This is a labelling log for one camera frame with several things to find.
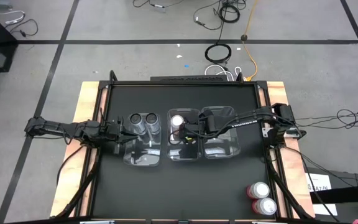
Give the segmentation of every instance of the black clamp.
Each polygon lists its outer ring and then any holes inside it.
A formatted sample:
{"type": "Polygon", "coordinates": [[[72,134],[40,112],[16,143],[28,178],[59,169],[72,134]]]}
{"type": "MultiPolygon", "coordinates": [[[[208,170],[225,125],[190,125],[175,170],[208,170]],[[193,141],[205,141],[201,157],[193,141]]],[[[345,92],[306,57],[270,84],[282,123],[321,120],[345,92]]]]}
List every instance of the black clamp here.
{"type": "Polygon", "coordinates": [[[110,85],[112,85],[115,81],[118,81],[117,76],[113,70],[110,70],[110,85]]]}
{"type": "Polygon", "coordinates": [[[242,76],[242,72],[239,73],[239,75],[237,76],[236,81],[239,82],[240,84],[244,83],[244,77],[242,76]]]}

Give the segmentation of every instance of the power cord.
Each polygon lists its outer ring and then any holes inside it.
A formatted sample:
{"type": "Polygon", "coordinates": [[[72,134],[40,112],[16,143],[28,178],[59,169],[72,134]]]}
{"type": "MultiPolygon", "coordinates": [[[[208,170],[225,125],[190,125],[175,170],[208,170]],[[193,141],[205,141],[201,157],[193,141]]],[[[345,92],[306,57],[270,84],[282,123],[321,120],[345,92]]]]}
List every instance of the power cord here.
{"type": "Polygon", "coordinates": [[[22,34],[23,37],[27,37],[27,36],[34,36],[35,34],[38,33],[38,30],[39,30],[39,29],[38,29],[38,23],[37,23],[37,21],[35,21],[34,19],[28,19],[28,20],[26,20],[25,22],[22,22],[22,23],[16,25],[15,27],[13,27],[13,28],[11,29],[11,31],[9,31],[9,32],[10,32],[11,34],[18,32],[18,33],[22,34]],[[34,32],[33,34],[28,34],[28,33],[24,32],[23,30],[19,30],[19,31],[15,30],[15,31],[14,31],[14,29],[16,29],[16,28],[20,27],[21,25],[24,25],[24,24],[26,24],[26,23],[28,23],[28,22],[33,22],[33,23],[35,24],[36,30],[35,30],[35,32],[34,32]]]}
{"type": "Polygon", "coordinates": [[[136,6],[136,5],[135,5],[135,2],[136,2],[136,1],[137,1],[137,0],[133,0],[133,1],[132,1],[132,5],[133,5],[134,7],[142,7],[142,6],[144,6],[145,4],[148,3],[148,4],[150,4],[150,5],[153,6],[153,7],[157,7],[157,8],[161,8],[161,9],[166,9],[166,8],[168,8],[168,7],[171,7],[171,6],[174,6],[174,5],[179,4],[179,3],[183,2],[184,0],[180,0],[180,1],[176,2],[176,3],[173,3],[173,4],[171,4],[171,5],[167,5],[167,6],[162,6],[162,5],[159,5],[159,4],[152,4],[151,0],[146,0],[146,2],[143,2],[142,4],[136,6]]]}
{"type": "Polygon", "coordinates": [[[231,48],[230,48],[230,46],[228,46],[227,44],[220,44],[220,43],[219,43],[219,41],[221,40],[221,37],[222,37],[222,32],[223,32],[224,20],[225,20],[225,18],[226,18],[226,13],[227,13],[227,11],[224,12],[223,18],[221,18],[221,31],[220,31],[218,40],[216,41],[215,44],[209,46],[209,47],[205,50],[205,53],[204,53],[205,59],[208,60],[208,61],[210,61],[210,62],[212,62],[212,63],[214,63],[214,64],[226,63],[226,62],[231,58],[231,48]],[[213,49],[214,47],[219,47],[219,46],[220,46],[220,47],[225,47],[225,48],[227,49],[227,51],[228,51],[227,56],[225,56],[224,58],[221,58],[221,59],[211,59],[211,58],[209,57],[209,55],[208,55],[208,54],[209,54],[209,51],[210,51],[211,49],[213,49]]]}
{"type": "Polygon", "coordinates": [[[13,25],[13,24],[17,24],[18,22],[22,22],[25,18],[25,12],[24,11],[21,11],[21,10],[16,10],[16,11],[9,11],[9,12],[4,12],[4,13],[0,13],[0,15],[8,15],[8,14],[13,14],[13,13],[21,13],[22,16],[20,16],[19,18],[17,19],[13,19],[11,21],[5,21],[5,28],[10,26],[10,25],[13,25]]]}
{"type": "Polygon", "coordinates": [[[254,11],[256,8],[256,4],[258,3],[258,0],[255,0],[254,5],[252,6],[251,9],[251,13],[249,14],[249,18],[248,18],[248,23],[247,23],[247,27],[246,27],[246,31],[244,31],[244,35],[241,36],[241,41],[242,41],[242,45],[244,46],[244,49],[246,50],[248,57],[251,59],[251,62],[254,64],[255,66],[255,72],[253,75],[249,76],[246,78],[246,81],[251,81],[252,78],[254,78],[256,76],[256,74],[258,73],[258,65],[256,64],[256,61],[254,60],[254,58],[252,58],[251,54],[249,53],[249,50],[246,46],[245,41],[248,39],[247,33],[248,33],[248,29],[249,29],[249,25],[251,23],[252,20],[252,16],[254,15],[254,11]]]}
{"type": "Polygon", "coordinates": [[[314,127],[314,128],[323,128],[323,129],[341,129],[341,128],[346,128],[346,129],[351,129],[353,127],[358,127],[358,125],[356,125],[358,123],[358,112],[354,113],[351,110],[348,109],[340,109],[337,113],[336,116],[323,116],[323,117],[319,117],[319,118],[297,118],[296,120],[307,120],[307,119],[324,119],[321,121],[317,121],[317,122],[313,122],[310,124],[299,124],[297,123],[296,125],[299,127],[314,127]],[[349,114],[345,114],[345,115],[339,115],[341,112],[349,112],[349,114]],[[343,118],[350,118],[353,117],[354,121],[347,123],[343,120],[343,118]],[[329,121],[333,121],[337,119],[338,121],[340,121],[341,123],[343,123],[343,126],[339,126],[339,127],[326,127],[326,126],[317,126],[316,124],[320,124],[320,123],[325,123],[325,122],[329,122],[329,121]]]}
{"type": "Polygon", "coordinates": [[[84,146],[79,147],[77,150],[75,150],[71,155],[69,155],[67,157],[67,159],[65,159],[63,161],[63,163],[61,164],[59,171],[57,172],[57,176],[56,176],[56,186],[59,183],[59,178],[60,178],[60,173],[62,172],[63,167],[65,166],[65,164],[67,163],[67,161],[69,161],[75,154],[77,154],[82,148],[84,148],[84,146]]]}
{"type": "Polygon", "coordinates": [[[183,1],[184,1],[184,0],[180,0],[180,1],[176,2],[176,3],[171,4],[171,5],[161,6],[161,5],[158,5],[158,4],[152,4],[152,1],[149,0],[149,4],[150,4],[151,6],[154,6],[154,7],[159,7],[159,8],[162,8],[162,9],[166,9],[166,8],[168,8],[168,7],[177,5],[177,4],[179,4],[179,3],[183,2],[183,1]]]}
{"type": "Polygon", "coordinates": [[[348,182],[346,182],[345,180],[343,180],[343,179],[353,179],[353,178],[342,178],[342,177],[338,177],[337,175],[333,174],[331,171],[325,169],[323,166],[321,166],[321,165],[315,163],[314,161],[312,161],[309,157],[307,157],[306,155],[304,155],[302,152],[300,152],[300,151],[298,151],[298,150],[296,150],[296,149],[294,149],[294,148],[288,147],[288,146],[285,146],[285,147],[282,147],[282,148],[288,149],[288,150],[291,150],[291,151],[293,151],[293,152],[298,153],[303,159],[306,159],[306,161],[310,162],[311,164],[313,164],[314,166],[316,166],[318,169],[320,169],[320,170],[326,172],[327,174],[329,174],[329,175],[331,175],[331,176],[333,176],[333,177],[338,178],[340,181],[344,182],[345,184],[347,184],[347,185],[350,186],[350,187],[355,187],[355,186],[353,186],[352,184],[349,184],[348,182]]]}
{"type": "Polygon", "coordinates": [[[222,67],[222,66],[220,66],[220,65],[214,64],[214,65],[208,66],[208,67],[205,69],[204,75],[207,75],[208,69],[210,69],[210,68],[212,68],[212,67],[218,67],[218,68],[220,68],[222,71],[221,71],[221,72],[218,72],[218,73],[215,74],[215,75],[220,75],[220,74],[224,73],[224,74],[227,76],[227,80],[228,80],[228,81],[230,81],[228,75],[230,75],[231,81],[234,81],[234,80],[239,76],[239,74],[241,73],[241,67],[236,67],[236,68],[234,68],[234,73],[236,74],[236,77],[234,78],[233,74],[232,74],[231,72],[229,72],[226,67],[222,67]]]}
{"type": "Polygon", "coordinates": [[[203,6],[199,9],[197,9],[194,13],[193,13],[193,21],[195,23],[197,23],[198,25],[204,27],[205,29],[208,29],[208,30],[218,30],[221,28],[222,26],[222,22],[227,22],[227,23],[235,23],[237,22],[239,19],[240,19],[240,11],[245,9],[247,7],[247,3],[246,3],[246,0],[241,0],[242,2],[240,2],[240,0],[218,0],[212,4],[209,4],[207,6],[203,6]],[[199,21],[199,17],[197,16],[197,12],[202,10],[202,9],[205,9],[207,7],[211,7],[215,4],[219,3],[219,6],[218,6],[218,9],[213,9],[213,12],[214,12],[214,15],[215,16],[218,16],[220,19],[221,19],[221,24],[219,25],[219,27],[215,27],[215,28],[210,28],[208,26],[206,26],[205,23],[199,21]],[[226,19],[224,16],[223,16],[223,11],[225,13],[234,13],[234,14],[237,14],[237,17],[233,20],[228,20],[226,19]]]}
{"type": "Polygon", "coordinates": [[[135,2],[136,2],[136,0],[132,1],[132,5],[134,5],[134,7],[142,7],[142,6],[146,5],[148,2],[150,2],[150,0],[146,0],[146,2],[142,3],[140,6],[136,6],[135,2]]]}
{"type": "Polygon", "coordinates": [[[305,161],[303,160],[303,157],[301,156],[301,160],[303,165],[305,166],[306,172],[308,173],[309,179],[310,179],[310,184],[311,184],[311,188],[313,189],[314,194],[316,195],[317,200],[320,202],[320,204],[322,204],[324,206],[324,208],[327,210],[327,212],[329,213],[329,215],[337,222],[340,222],[335,216],[334,214],[330,211],[330,209],[328,209],[327,205],[323,202],[323,200],[321,199],[321,197],[318,195],[316,188],[314,187],[314,183],[313,180],[311,179],[310,176],[310,172],[309,172],[309,168],[306,166],[305,161]]]}

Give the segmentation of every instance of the wooden frame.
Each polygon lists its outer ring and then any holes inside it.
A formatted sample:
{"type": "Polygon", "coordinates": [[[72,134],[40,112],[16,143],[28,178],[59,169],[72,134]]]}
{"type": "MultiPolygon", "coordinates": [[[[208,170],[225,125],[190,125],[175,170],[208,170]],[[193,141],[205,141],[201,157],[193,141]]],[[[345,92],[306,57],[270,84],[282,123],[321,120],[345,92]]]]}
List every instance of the wooden frame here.
{"type": "MultiPolygon", "coordinates": [[[[286,103],[288,104],[287,94],[285,92],[283,82],[267,82],[268,95],[270,103],[286,103]]],[[[96,97],[98,94],[99,82],[83,82],[81,86],[80,95],[78,98],[76,111],[73,122],[86,121],[93,118],[94,107],[96,103],[96,97]]],[[[106,101],[107,89],[102,91],[101,107],[104,109],[104,102],[106,101]]],[[[265,104],[265,96],[263,91],[259,91],[259,96],[262,106],[265,104]]],[[[293,138],[286,138],[285,140],[288,147],[299,150],[298,141],[293,138]]],[[[78,141],[73,141],[66,148],[65,159],[71,155],[75,150],[79,148],[78,141]]],[[[53,200],[52,210],[50,215],[54,216],[60,213],[67,203],[71,200],[72,196],[78,190],[81,174],[85,162],[86,149],[82,149],[75,156],[73,156],[64,166],[60,174],[59,183],[56,189],[55,198],[53,200]]],[[[96,150],[91,152],[91,162],[89,163],[89,169],[93,165],[94,155],[96,150]]],[[[288,189],[294,195],[298,203],[305,209],[305,211],[314,217],[313,204],[310,199],[310,193],[307,188],[305,171],[303,170],[303,163],[298,153],[290,150],[281,149],[281,157],[284,166],[285,177],[287,181],[288,189]]],[[[281,190],[277,188],[278,207],[282,217],[287,217],[285,210],[284,197],[281,190]]],[[[88,201],[90,197],[90,187],[87,188],[82,199],[82,206],[80,215],[86,215],[88,208],[88,201]]]]}

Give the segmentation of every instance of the soda can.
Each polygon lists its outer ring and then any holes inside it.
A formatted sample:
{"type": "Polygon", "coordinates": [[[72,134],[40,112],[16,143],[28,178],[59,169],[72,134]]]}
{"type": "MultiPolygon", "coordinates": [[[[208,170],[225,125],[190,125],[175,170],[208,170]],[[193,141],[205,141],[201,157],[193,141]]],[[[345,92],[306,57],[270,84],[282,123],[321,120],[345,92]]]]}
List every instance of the soda can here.
{"type": "Polygon", "coordinates": [[[260,199],[269,196],[270,189],[263,182],[254,183],[247,187],[247,195],[252,199],[260,199]]]}
{"type": "Polygon", "coordinates": [[[252,209],[261,215],[273,215],[277,211],[277,204],[271,198],[263,198],[252,202],[252,209]]]}

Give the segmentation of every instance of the white cable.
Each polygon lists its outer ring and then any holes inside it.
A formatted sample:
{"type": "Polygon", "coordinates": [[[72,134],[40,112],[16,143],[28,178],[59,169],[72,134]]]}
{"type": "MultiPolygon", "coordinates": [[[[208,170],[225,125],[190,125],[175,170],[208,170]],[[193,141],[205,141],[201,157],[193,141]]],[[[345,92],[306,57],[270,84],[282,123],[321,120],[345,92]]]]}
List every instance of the white cable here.
{"type": "MultiPolygon", "coordinates": [[[[207,72],[208,69],[210,69],[211,67],[218,67],[218,68],[220,68],[220,69],[222,70],[221,72],[218,72],[216,75],[220,75],[220,74],[224,73],[224,74],[227,76],[227,80],[228,80],[228,81],[230,81],[228,75],[230,75],[231,80],[234,81],[234,76],[233,76],[233,74],[232,74],[231,72],[229,72],[229,71],[226,71],[226,70],[225,70],[222,66],[220,66],[220,65],[210,65],[210,66],[208,66],[208,67],[205,69],[205,71],[204,71],[204,75],[207,75],[206,72],[207,72]]],[[[241,72],[241,68],[240,68],[240,67],[236,67],[236,68],[234,69],[234,71],[235,71],[235,73],[236,73],[236,76],[239,76],[239,74],[237,73],[237,69],[238,69],[238,68],[240,69],[240,72],[241,72]]]]}
{"type": "Polygon", "coordinates": [[[236,73],[236,75],[237,75],[237,77],[239,76],[239,74],[242,72],[242,70],[241,70],[241,67],[236,67],[236,68],[234,68],[234,72],[236,73]]]}
{"type": "Polygon", "coordinates": [[[22,14],[24,14],[24,13],[25,13],[24,11],[17,10],[17,11],[10,11],[10,12],[0,13],[0,15],[8,15],[8,14],[17,13],[17,12],[21,12],[22,14]]]}
{"type": "Polygon", "coordinates": [[[5,21],[5,24],[6,24],[6,25],[10,25],[10,24],[18,23],[18,22],[20,22],[21,20],[23,20],[23,19],[24,19],[24,16],[25,16],[25,12],[24,12],[24,11],[21,11],[21,10],[17,10],[17,11],[11,11],[11,12],[0,13],[0,15],[8,15],[8,14],[17,13],[17,12],[22,13],[22,16],[20,16],[20,17],[17,18],[17,19],[13,19],[13,20],[11,20],[11,21],[5,21]]]}

